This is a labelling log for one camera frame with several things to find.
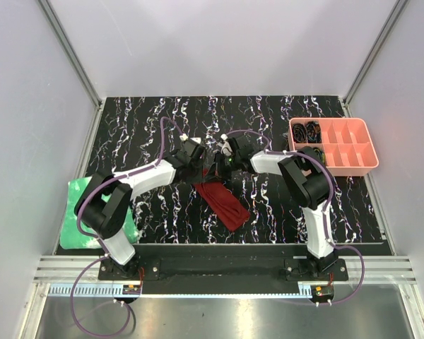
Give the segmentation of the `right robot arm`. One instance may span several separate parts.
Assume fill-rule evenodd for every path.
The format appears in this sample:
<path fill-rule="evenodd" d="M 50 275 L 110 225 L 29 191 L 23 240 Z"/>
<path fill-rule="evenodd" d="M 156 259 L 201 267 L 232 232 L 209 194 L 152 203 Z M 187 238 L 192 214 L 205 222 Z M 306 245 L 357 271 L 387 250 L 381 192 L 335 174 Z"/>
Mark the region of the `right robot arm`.
<path fill-rule="evenodd" d="M 220 138 L 220 150 L 205 181 L 224 182 L 238 170 L 281 176 L 305 217 L 308 255 L 304 267 L 311 278 L 324 279 L 338 260 L 329 216 L 334 184 L 326 166 L 309 146 L 297 151 L 256 150 L 243 135 Z"/>

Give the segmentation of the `red cloth napkin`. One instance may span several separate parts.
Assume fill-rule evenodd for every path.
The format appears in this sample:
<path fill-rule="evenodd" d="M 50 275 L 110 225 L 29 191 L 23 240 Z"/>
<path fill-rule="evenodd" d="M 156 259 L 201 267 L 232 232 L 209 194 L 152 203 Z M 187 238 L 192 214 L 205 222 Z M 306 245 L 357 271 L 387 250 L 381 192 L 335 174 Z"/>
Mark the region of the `red cloth napkin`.
<path fill-rule="evenodd" d="M 248 221 L 250 213 L 222 182 L 206 179 L 207 173 L 207 169 L 202 170 L 204 181 L 194 184 L 194 188 L 226 229 L 235 232 Z"/>

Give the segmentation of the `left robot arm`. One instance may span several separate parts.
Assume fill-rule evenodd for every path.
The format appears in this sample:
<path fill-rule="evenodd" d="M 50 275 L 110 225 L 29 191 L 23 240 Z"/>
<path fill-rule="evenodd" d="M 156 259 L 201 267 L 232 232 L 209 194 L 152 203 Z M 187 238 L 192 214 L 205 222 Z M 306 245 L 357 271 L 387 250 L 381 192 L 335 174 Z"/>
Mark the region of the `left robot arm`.
<path fill-rule="evenodd" d="M 93 230 L 105 253 L 114 261 L 122 279 L 138 273 L 136 251 L 124 232 L 130 202 L 136 197 L 177 182 L 201 180 L 206 148 L 200 138 L 181 136 L 181 146 L 145 166 L 118 173 L 96 172 L 73 210 L 78 230 Z"/>

